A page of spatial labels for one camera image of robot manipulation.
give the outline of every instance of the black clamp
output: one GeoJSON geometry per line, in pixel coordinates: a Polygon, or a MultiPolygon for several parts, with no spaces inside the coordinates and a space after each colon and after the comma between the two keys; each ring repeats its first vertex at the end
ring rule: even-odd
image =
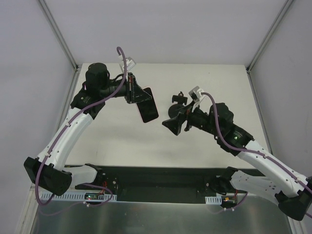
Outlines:
{"type": "Polygon", "coordinates": [[[178,95],[172,96],[172,103],[177,102],[177,104],[173,104],[169,110],[168,115],[170,118],[174,118],[179,113],[179,110],[184,107],[187,103],[187,97],[184,96],[182,92],[180,92],[178,95]]]}

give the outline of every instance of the white cable holder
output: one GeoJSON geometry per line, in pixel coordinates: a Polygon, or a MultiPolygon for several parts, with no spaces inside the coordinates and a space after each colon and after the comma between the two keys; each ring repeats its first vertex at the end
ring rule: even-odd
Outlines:
{"type": "MultiPolygon", "coordinates": [[[[86,194],[92,194],[93,192],[66,192],[61,196],[54,196],[52,198],[52,201],[82,201],[82,202],[104,202],[107,201],[110,197],[111,194],[103,194],[99,195],[97,200],[88,200],[84,199],[86,194]]],[[[40,199],[45,201],[50,198],[52,195],[51,192],[49,191],[42,191],[40,199]]],[[[116,202],[117,201],[117,195],[113,195],[112,199],[109,200],[108,202],[116,202]]]]}
{"type": "Polygon", "coordinates": [[[206,205],[221,205],[222,204],[222,197],[221,197],[221,195],[206,196],[205,201],[206,201],[206,205]]]}
{"type": "MultiPolygon", "coordinates": [[[[120,69],[122,72],[124,72],[124,62],[122,55],[119,55],[118,58],[121,60],[121,62],[119,63],[120,69]]],[[[129,72],[136,64],[137,63],[131,57],[127,57],[126,58],[127,72],[129,72]]]]}
{"type": "Polygon", "coordinates": [[[189,91],[189,95],[191,96],[191,98],[195,102],[195,104],[193,105],[193,108],[192,108],[192,112],[194,112],[196,107],[199,106],[200,103],[205,99],[206,95],[203,96],[201,94],[202,92],[204,92],[204,90],[199,88],[198,86],[196,86],[191,91],[189,91]]]}

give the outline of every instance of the metal frame edge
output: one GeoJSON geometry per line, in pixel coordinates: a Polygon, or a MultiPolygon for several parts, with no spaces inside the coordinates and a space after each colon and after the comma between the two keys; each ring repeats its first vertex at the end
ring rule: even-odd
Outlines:
{"type": "Polygon", "coordinates": [[[250,62],[249,66],[247,67],[247,71],[250,72],[257,61],[259,60],[260,56],[262,55],[264,49],[267,47],[268,43],[270,42],[270,39],[278,29],[279,25],[285,18],[286,14],[289,12],[291,6],[294,4],[296,0],[286,0],[284,5],[282,6],[281,10],[279,11],[278,15],[276,16],[273,24],[269,28],[267,34],[265,35],[264,39],[262,40],[260,46],[257,49],[257,52],[255,53],[252,61],[250,62]]]}
{"type": "MultiPolygon", "coordinates": [[[[71,80],[65,101],[63,103],[62,112],[58,118],[57,127],[54,130],[54,133],[58,130],[58,128],[63,123],[64,119],[66,118],[67,111],[69,109],[69,105],[73,98],[76,84],[78,82],[78,77],[80,75],[80,68],[81,66],[78,66],[78,69],[74,71],[73,78],[71,80]]],[[[26,200],[26,204],[24,206],[21,218],[19,220],[19,224],[18,224],[17,231],[16,231],[17,234],[29,234],[30,233],[32,226],[34,224],[35,217],[36,217],[37,207],[38,207],[38,203],[36,202],[35,192],[32,186],[30,188],[30,191],[26,200]]]]}
{"type": "Polygon", "coordinates": [[[264,124],[263,115],[262,115],[262,111],[261,111],[258,95],[257,95],[257,92],[256,92],[256,90],[254,88],[254,84],[253,84],[253,81],[252,81],[250,73],[247,72],[247,76],[248,76],[250,88],[251,88],[252,93],[253,93],[255,106],[257,108],[258,115],[259,115],[259,118],[260,118],[260,123],[261,123],[261,127],[262,127],[262,130],[263,130],[264,138],[265,138],[265,141],[267,143],[268,150],[270,151],[271,154],[273,154],[271,143],[270,143],[270,140],[269,140],[269,135],[268,135],[268,132],[267,132],[267,128],[265,127],[265,124],[264,124]]]}
{"type": "Polygon", "coordinates": [[[30,190],[24,206],[19,225],[17,227],[17,234],[30,234],[34,224],[38,203],[36,202],[34,190],[30,190]]]}
{"type": "Polygon", "coordinates": [[[55,37],[57,38],[61,48],[63,49],[66,57],[68,58],[69,62],[71,63],[72,67],[74,69],[77,69],[78,68],[78,65],[76,63],[76,60],[75,58],[73,57],[73,54],[71,53],[71,51],[69,50],[69,47],[47,5],[47,3],[45,2],[45,0],[37,0],[40,8],[42,9],[44,15],[46,16],[46,19],[48,21],[48,23],[50,24],[51,26],[51,29],[55,35],[55,37]]]}
{"type": "Polygon", "coordinates": [[[292,230],[292,234],[308,234],[304,227],[302,226],[302,223],[300,221],[294,220],[292,218],[288,217],[289,225],[292,230]]]}
{"type": "Polygon", "coordinates": [[[73,74],[73,77],[72,77],[72,80],[71,80],[65,101],[64,101],[63,106],[62,106],[62,112],[58,118],[57,127],[54,130],[54,133],[59,129],[59,127],[61,126],[61,124],[63,123],[63,121],[66,118],[66,115],[67,115],[67,112],[68,112],[68,109],[70,106],[70,102],[73,99],[73,95],[75,92],[75,88],[76,88],[76,85],[78,82],[79,75],[80,75],[80,69],[78,68],[73,74]]]}

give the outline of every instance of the smartphone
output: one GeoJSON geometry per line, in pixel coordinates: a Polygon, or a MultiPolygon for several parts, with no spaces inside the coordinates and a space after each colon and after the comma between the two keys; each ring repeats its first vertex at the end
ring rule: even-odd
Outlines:
{"type": "Polygon", "coordinates": [[[146,93],[152,96],[151,100],[139,102],[136,104],[138,111],[141,115],[143,123],[150,122],[159,117],[157,107],[154,101],[151,88],[143,89],[146,93]]]}

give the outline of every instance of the white tabletop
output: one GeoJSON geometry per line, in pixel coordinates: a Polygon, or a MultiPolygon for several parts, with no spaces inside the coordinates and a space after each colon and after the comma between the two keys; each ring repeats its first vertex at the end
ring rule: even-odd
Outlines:
{"type": "MultiPolygon", "coordinates": [[[[85,81],[89,63],[81,69],[75,94],[85,81]]],[[[111,78],[120,74],[117,63],[107,63],[111,78]]],[[[122,97],[106,102],[96,119],[81,135],[66,164],[192,168],[253,168],[217,145],[214,137],[193,127],[179,136],[161,125],[169,119],[172,95],[188,92],[195,86],[224,102],[234,113],[234,123],[266,148],[260,119],[242,65],[137,64],[131,72],[141,87],[151,87],[159,118],[143,123],[135,104],[122,97]]],[[[211,102],[206,98],[201,109],[208,112],[211,102]]]]}

